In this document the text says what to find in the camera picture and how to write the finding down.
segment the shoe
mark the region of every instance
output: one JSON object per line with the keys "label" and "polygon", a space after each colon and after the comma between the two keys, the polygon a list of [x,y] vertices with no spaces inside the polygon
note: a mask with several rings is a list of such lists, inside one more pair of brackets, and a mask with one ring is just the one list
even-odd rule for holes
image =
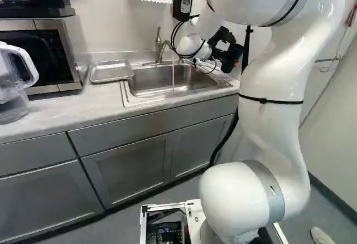
{"label": "shoe", "polygon": [[328,234],[316,226],[311,229],[311,237],[316,244],[336,244]]}

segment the gray cabinet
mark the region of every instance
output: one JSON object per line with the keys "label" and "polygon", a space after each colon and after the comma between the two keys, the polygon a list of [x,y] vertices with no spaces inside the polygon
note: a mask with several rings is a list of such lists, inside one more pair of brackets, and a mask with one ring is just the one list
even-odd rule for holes
{"label": "gray cabinet", "polygon": [[232,117],[228,115],[174,131],[170,178],[175,179],[206,166]]}
{"label": "gray cabinet", "polygon": [[75,159],[65,133],[0,145],[0,176]]}
{"label": "gray cabinet", "polygon": [[163,185],[170,174],[170,134],[82,158],[104,207]]}
{"label": "gray cabinet", "polygon": [[237,104],[238,95],[225,96],[76,129],[68,135],[82,157],[232,114]]}
{"label": "gray cabinet", "polygon": [[0,243],[102,212],[77,160],[0,179]]}

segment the metal tray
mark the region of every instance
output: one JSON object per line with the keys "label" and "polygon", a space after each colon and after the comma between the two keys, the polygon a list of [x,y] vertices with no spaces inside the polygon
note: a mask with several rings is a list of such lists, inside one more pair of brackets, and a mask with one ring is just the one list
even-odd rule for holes
{"label": "metal tray", "polygon": [[94,84],[127,80],[134,75],[134,71],[127,60],[114,60],[97,63],[90,74],[90,81]]}

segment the faucet handle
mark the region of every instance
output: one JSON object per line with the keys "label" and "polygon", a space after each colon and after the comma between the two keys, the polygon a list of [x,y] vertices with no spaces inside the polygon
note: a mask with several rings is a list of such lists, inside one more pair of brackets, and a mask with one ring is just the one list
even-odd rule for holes
{"label": "faucet handle", "polygon": [[156,34],[156,39],[155,39],[155,42],[157,42],[157,43],[161,43],[160,29],[161,29],[161,27],[157,26],[157,34]]}

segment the glass pitcher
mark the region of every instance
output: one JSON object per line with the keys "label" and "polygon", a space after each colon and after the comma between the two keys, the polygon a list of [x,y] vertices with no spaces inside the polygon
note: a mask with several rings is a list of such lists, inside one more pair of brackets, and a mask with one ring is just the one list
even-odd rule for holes
{"label": "glass pitcher", "polygon": [[[13,56],[22,59],[30,76],[28,81],[20,78]],[[37,81],[38,72],[30,55],[22,48],[0,42],[0,125],[20,119],[28,113],[28,97],[24,89]]]}

